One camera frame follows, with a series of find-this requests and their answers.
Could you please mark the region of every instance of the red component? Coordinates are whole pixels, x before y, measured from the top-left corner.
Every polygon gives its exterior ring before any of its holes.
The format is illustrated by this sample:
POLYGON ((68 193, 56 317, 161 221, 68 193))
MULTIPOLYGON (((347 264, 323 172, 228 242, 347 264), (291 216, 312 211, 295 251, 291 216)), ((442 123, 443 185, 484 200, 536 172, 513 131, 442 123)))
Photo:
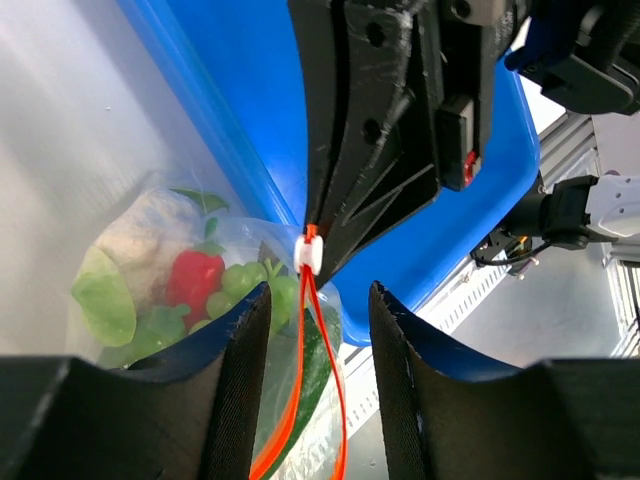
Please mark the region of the red component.
POLYGON ((478 154, 471 150, 467 159, 464 161, 464 186, 468 187, 473 181, 473 167, 475 167, 478 161, 478 154))
POLYGON ((189 305, 191 313, 184 317, 187 329, 207 318, 207 299, 220 290, 224 269, 220 255, 185 250, 176 257, 167 282, 165 300, 170 307, 189 305))

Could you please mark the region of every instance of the red pepper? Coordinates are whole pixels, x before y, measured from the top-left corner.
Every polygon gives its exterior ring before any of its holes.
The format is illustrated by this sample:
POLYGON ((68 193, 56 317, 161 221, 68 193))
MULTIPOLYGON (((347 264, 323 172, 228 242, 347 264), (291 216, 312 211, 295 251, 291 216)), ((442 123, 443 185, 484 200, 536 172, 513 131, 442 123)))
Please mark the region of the red pepper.
POLYGON ((165 300, 170 307, 189 305, 191 313, 184 317, 187 330, 207 318, 207 299, 220 290, 224 269, 220 255, 185 250, 176 257, 167 282, 165 300))

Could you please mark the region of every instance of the blue tray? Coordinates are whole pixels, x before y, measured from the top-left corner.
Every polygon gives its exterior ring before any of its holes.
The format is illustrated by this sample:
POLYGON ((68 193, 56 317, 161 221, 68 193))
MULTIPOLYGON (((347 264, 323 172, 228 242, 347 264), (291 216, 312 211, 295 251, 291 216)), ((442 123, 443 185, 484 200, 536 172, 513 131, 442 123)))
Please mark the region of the blue tray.
MULTIPOLYGON (((252 216, 301 224, 307 129, 286 0, 119 0, 252 216)), ((533 183, 539 145, 520 80, 496 68, 493 136, 463 193, 362 251, 335 277, 345 340, 368 345, 368 289, 384 283, 415 310, 533 183)))

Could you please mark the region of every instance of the plastic bag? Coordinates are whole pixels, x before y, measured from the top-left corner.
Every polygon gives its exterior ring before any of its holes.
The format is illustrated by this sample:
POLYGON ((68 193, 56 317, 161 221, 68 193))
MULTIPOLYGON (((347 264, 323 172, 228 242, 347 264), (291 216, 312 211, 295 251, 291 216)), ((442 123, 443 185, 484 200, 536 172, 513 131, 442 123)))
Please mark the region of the plastic bag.
MULTIPOLYGON (((142 194, 87 250, 71 289, 68 350, 105 368, 127 367, 197 332, 268 281, 272 320, 255 460, 285 410, 298 368, 292 257, 299 228, 233 217, 228 209, 223 198, 196 190, 142 194)), ((329 285, 318 297, 337 353, 339 295, 329 285)), ((263 478, 329 478, 340 445, 337 389, 310 312, 293 432, 263 478)))

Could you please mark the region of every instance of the white cord stopper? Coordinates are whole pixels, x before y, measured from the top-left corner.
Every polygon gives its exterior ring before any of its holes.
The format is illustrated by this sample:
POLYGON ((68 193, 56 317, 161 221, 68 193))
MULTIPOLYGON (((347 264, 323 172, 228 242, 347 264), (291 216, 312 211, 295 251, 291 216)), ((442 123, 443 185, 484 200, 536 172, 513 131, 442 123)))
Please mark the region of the white cord stopper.
POLYGON ((305 236, 300 235, 293 250, 293 268, 296 273, 300 273, 303 265, 309 265, 313 275, 318 275, 322 268, 323 249, 324 240, 320 235, 313 237, 311 243, 306 243, 305 236))

